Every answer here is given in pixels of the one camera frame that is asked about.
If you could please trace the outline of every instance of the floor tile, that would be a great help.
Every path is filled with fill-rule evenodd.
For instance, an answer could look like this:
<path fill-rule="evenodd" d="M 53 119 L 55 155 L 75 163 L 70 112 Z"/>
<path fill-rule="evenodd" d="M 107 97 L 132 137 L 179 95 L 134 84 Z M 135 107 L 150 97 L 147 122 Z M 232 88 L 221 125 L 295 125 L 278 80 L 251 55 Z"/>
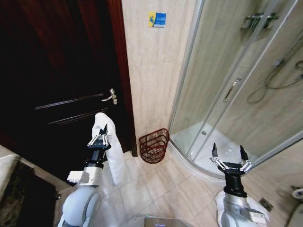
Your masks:
<path fill-rule="evenodd" d="M 129 159 L 129 158 L 131 158 L 131 157 L 133 157 L 131 151 L 128 151 L 128 152 L 123 153 L 123 158 L 124 158 L 124 160 L 127 160 L 127 159 Z"/>
<path fill-rule="evenodd" d="M 200 227 L 215 227 L 219 226 L 217 220 L 213 218 L 211 211 L 205 208 L 201 213 L 196 216 L 196 220 Z"/>
<path fill-rule="evenodd" d="M 140 171 L 141 174 L 148 173 L 149 171 L 151 171 L 154 168 L 156 168 L 156 167 L 158 167 L 158 166 L 161 165 L 160 163 L 149 164 L 147 162 L 144 162 L 140 156 L 139 157 L 135 157 L 134 159 L 136 161 L 136 164 L 137 164 L 137 166 L 138 166 L 139 171 Z"/>
<path fill-rule="evenodd" d="M 102 198 L 100 209 L 93 220 L 94 227 L 118 227 L 126 221 L 126 212 L 119 190 Z"/>
<path fill-rule="evenodd" d="M 154 201 L 174 188 L 162 166 L 142 174 L 142 177 Z"/>
<path fill-rule="evenodd" d="M 126 210 L 127 219 L 152 203 L 152 198 L 141 176 L 121 187 L 119 190 Z"/>
<path fill-rule="evenodd" d="M 196 179 L 204 186 L 204 188 L 207 190 L 207 192 L 212 195 L 213 198 L 216 197 L 216 195 L 218 194 L 218 192 L 223 191 L 223 188 L 225 186 L 224 185 L 217 185 L 214 183 L 209 183 L 206 181 L 203 181 L 201 179 L 199 179 L 198 177 L 196 177 Z"/>
<path fill-rule="evenodd" d="M 129 158 L 125 161 L 125 173 L 119 187 L 122 187 L 140 176 L 139 168 L 134 158 Z"/>
<path fill-rule="evenodd" d="M 117 190 L 118 186 L 114 184 L 113 177 L 110 172 L 110 169 L 106 169 L 102 172 L 101 184 L 99 187 L 99 192 L 101 197 L 104 197 L 113 191 Z"/>
<path fill-rule="evenodd" d="M 189 176 L 191 176 L 191 173 L 189 173 L 174 158 L 163 163 L 162 166 L 175 186 L 184 181 Z"/>
<path fill-rule="evenodd" d="M 196 218 L 192 219 L 192 220 L 189 222 L 189 224 L 191 224 L 193 227 L 199 227 L 199 224 L 198 224 Z"/>
<path fill-rule="evenodd" d="M 212 195 L 207 192 L 206 188 L 194 176 L 190 176 L 176 188 L 194 216 L 200 213 L 213 200 Z"/>
<path fill-rule="evenodd" d="M 187 222 L 194 219 L 193 214 L 176 188 L 156 200 L 155 205 L 166 218 L 177 218 Z"/>

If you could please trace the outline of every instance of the red wire basket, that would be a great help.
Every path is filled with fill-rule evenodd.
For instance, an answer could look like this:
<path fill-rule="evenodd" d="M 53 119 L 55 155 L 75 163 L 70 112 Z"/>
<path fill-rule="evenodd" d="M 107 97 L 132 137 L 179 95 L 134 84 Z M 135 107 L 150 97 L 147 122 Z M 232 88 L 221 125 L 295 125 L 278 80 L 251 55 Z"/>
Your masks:
<path fill-rule="evenodd" d="M 164 159 L 169 142 L 169 131 L 159 129 L 139 138 L 140 156 L 147 163 L 158 163 Z"/>

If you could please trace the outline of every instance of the metal frame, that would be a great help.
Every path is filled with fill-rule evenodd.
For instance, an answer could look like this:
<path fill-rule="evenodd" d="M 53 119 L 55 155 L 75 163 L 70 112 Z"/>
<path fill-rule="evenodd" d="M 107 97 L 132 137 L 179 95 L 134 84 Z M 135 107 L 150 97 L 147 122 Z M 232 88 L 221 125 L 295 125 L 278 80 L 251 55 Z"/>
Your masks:
<path fill-rule="evenodd" d="M 174 103 L 173 103 L 173 106 L 171 109 L 172 114 L 170 115 L 170 118 L 169 118 L 169 132 L 171 130 L 173 120 L 176 115 L 176 110 L 178 107 L 179 99 L 180 99 L 181 92 L 182 92 L 182 87 L 183 87 L 185 76 L 186 76 L 186 71 L 188 68 L 191 53 L 193 51 L 194 41 L 195 41 L 195 37 L 197 34 L 203 5 L 204 5 L 204 0 L 197 0 L 195 3 L 195 7 L 194 7 L 195 11 L 193 13 L 192 23 L 191 23 L 191 27 L 190 27 L 190 30 L 188 33 L 188 39 L 187 39 L 187 43 L 186 43 L 186 47 L 185 47 L 182 67 L 181 67 L 177 90 L 176 90 L 176 94 L 175 94 L 175 99 L 174 99 Z"/>
<path fill-rule="evenodd" d="M 261 60 L 261 58 L 263 57 L 263 55 L 265 54 L 266 50 L 268 49 L 268 47 L 270 46 L 270 44 L 272 43 L 273 39 L 275 38 L 275 36 L 277 35 L 277 33 L 279 32 L 280 28 L 282 27 L 282 25 L 284 24 L 284 22 L 286 21 L 288 15 L 291 13 L 291 11 L 293 10 L 294 6 L 296 5 L 296 3 L 298 2 L 298 0 L 292 0 L 289 5 L 288 5 L 288 9 L 286 10 L 286 13 L 281 16 L 281 18 L 283 18 L 283 20 L 281 21 L 280 25 L 276 28 L 276 31 L 273 33 L 273 35 L 268 38 L 268 41 L 266 42 L 266 44 L 264 45 L 264 48 L 262 48 L 261 53 L 258 54 L 258 57 L 256 58 L 255 62 L 252 64 L 251 69 L 248 71 L 247 76 L 244 80 L 244 82 L 241 84 L 241 86 L 236 90 L 236 92 L 231 96 L 231 101 L 230 103 L 226 106 L 225 110 L 223 111 L 223 113 L 220 115 L 220 117 L 218 118 L 218 120 L 216 121 L 216 124 L 214 125 L 214 127 L 212 128 L 212 130 L 208 133 L 207 138 L 205 139 L 203 145 L 200 148 L 200 151 L 202 149 L 202 147 L 204 146 L 204 144 L 206 143 L 206 141 L 208 140 L 209 136 L 212 134 L 214 128 L 217 126 L 217 124 L 219 123 L 219 121 L 223 118 L 223 116 L 225 115 L 225 113 L 229 110 L 231 104 L 234 102 L 235 98 L 237 97 L 238 93 L 241 91 L 241 89 L 243 88 L 243 86 L 245 85 L 245 82 L 248 80 L 248 78 L 252 75 L 253 70 L 255 69 L 256 65 L 258 64 L 258 62 Z M 201 17 L 201 13 L 202 13 L 202 8 L 203 8 L 203 3 L 204 1 L 200 0 L 196 2 L 196 11 L 194 12 L 193 15 L 193 22 L 192 22 L 192 26 L 189 32 L 189 36 L 188 36 L 188 41 L 187 41 L 187 46 L 186 46 L 186 51 L 184 54 L 184 60 L 183 60 L 183 64 L 182 64 L 182 68 L 181 68 L 181 73 L 180 73 L 180 78 L 178 81 L 178 86 L 177 86 L 177 92 L 176 92 L 176 96 L 175 96 L 175 100 L 174 100 L 174 104 L 172 107 L 172 115 L 170 116 L 170 120 L 169 120 L 169 131 L 171 131 L 172 128 L 172 124 L 173 124 L 173 120 L 174 117 L 176 115 L 176 111 L 177 111 L 177 107 L 178 107 L 178 102 L 180 99 L 180 95 L 181 95 L 181 91 L 182 91 L 182 87 L 184 84 L 184 80 L 185 80 L 185 76 L 186 76 L 186 72 L 187 72 L 187 68 L 189 65 L 189 60 L 191 57 L 191 53 L 193 50 L 193 45 L 194 45 L 194 41 L 195 41 L 195 37 L 196 37 L 196 32 L 197 32 L 197 28 L 198 28 L 198 24 L 200 21 L 200 17 Z M 232 65 L 232 70 L 230 71 L 229 75 L 226 77 L 226 79 L 224 80 L 229 81 L 230 78 L 232 77 L 236 67 L 238 66 L 238 64 L 240 63 L 241 58 L 244 56 L 244 54 L 246 53 L 246 51 L 248 50 L 248 48 L 250 47 L 251 43 L 254 41 L 254 39 L 257 37 L 258 33 L 261 31 L 263 24 L 266 21 L 266 17 L 267 15 L 270 15 L 271 11 L 273 10 L 273 8 L 276 6 L 276 4 L 278 3 L 278 0 L 272 0 L 268 7 L 267 10 L 265 12 L 265 17 L 262 18 L 262 20 L 260 21 L 260 23 L 258 24 L 258 26 L 256 27 L 254 33 L 252 34 L 251 38 L 249 39 L 245 49 L 243 50 L 243 52 L 240 54 L 240 57 L 235 61 L 235 63 Z M 212 103 L 211 107 L 209 108 L 209 111 L 207 113 L 207 117 L 206 119 L 209 117 L 209 115 L 211 114 L 213 108 L 215 107 L 215 104 L 218 102 L 218 99 L 221 96 L 221 93 L 224 91 L 225 83 L 222 84 L 221 88 L 219 89 L 218 95 L 215 99 L 215 101 Z M 196 135 L 196 138 L 193 140 L 193 143 L 195 142 L 195 140 L 197 139 L 199 133 Z M 277 153 L 281 152 L 283 149 L 291 146 L 292 144 L 296 143 L 297 141 L 299 141 L 300 139 L 303 138 L 303 132 L 300 132 L 298 134 L 296 134 L 295 136 L 291 137 L 290 139 L 286 140 L 285 142 L 283 142 L 282 144 L 278 145 L 276 148 L 272 149 L 271 151 L 269 151 L 268 153 L 266 153 L 265 155 L 261 156 L 260 158 L 258 158 L 255 161 L 255 165 L 257 166 L 259 164 L 261 164 L 262 162 L 266 161 L 267 159 L 271 158 L 272 156 L 276 155 Z M 214 174 L 212 172 L 209 172 L 205 169 L 203 169 L 202 167 L 198 166 L 197 164 L 194 163 L 197 155 L 200 153 L 198 152 L 197 155 L 195 156 L 195 158 L 193 160 L 189 159 L 181 150 L 180 148 L 174 143 L 174 141 L 172 141 L 172 139 L 170 139 L 171 144 L 175 147 L 175 149 L 180 153 L 180 155 L 187 161 L 189 162 L 192 166 L 194 166 L 195 168 L 197 168 L 198 170 L 200 170 L 202 173 L 205 173 L 207 175 L 216 177 L 216 178 L 220 178 L 222 176 L 218 175 L 218 174 Z"/>

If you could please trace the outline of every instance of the door panel molding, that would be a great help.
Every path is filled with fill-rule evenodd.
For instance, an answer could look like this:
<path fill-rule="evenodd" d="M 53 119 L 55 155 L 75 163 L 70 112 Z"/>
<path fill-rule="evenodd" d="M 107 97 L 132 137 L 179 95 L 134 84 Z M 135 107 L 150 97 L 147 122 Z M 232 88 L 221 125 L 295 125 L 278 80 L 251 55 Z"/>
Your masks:
<path fill-rule="evenodd" d="M 103 108 L 103 109 L 92 111 L 92 112 L 85 113 L 85 114 L 83 113 L 83 114 L 79 114 L 79 115 L 76 115 L 76 116 L 63 118 L 63 119 L 60 119 L 60 120 L 57 120 L 57 121 L 49 122 L 47 124 L 48 125 L 52 125 L 52 124 L 54 124 L 54 125 L 68 124 L 68 123 L 72 123 L 72 122 L 83 120 L 85 118 L 88 118 L 88 117 L 93 116 L 93 115 L 95 115 L 97 113 L 100 113 L 100 112 L 105 112 L 108 109 L 109 108 L 107 107 L 107 108 Z"/>
<path fill-rule="evenodd" d="M 68 103 L 74 103 L 74 102 L 78 102 L 78 101 L 83 101 L 83 100 L 88 99 L 88 98 L 101 97 L 101 96 L 103 96 L 103 95 L 104 95 L 104 94 L 99 93 L 99 94 L 96 94 L 96 95 L 82 96 L 82 97 L 79 97 L 79 98 L 73 98 L 73 99 L 70 99 L 70 100 L 60 101 L 60 102 L 51 103 L 51 104 L 47 104 L 47 105 L 40 105 L 40 106 L 37 106 L 37 107 L 35 108 L 35 110 L 41 110 L 41 109 L 46 109 L 46 108 L 53 107 L 53 106 L 57 106 L 57 105 L 63 105 L 63 104 L 68 104 Z"/>

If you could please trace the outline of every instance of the sticker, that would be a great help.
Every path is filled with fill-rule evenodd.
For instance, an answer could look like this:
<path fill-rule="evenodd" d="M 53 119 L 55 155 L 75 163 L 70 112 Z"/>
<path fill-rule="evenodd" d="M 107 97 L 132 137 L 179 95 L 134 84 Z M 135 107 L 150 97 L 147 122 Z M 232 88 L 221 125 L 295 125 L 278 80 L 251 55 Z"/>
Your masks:
<path fill-rule="evenodd" d="M 165 27 L 166 13 L 148 13 L 148 27 Z"/>

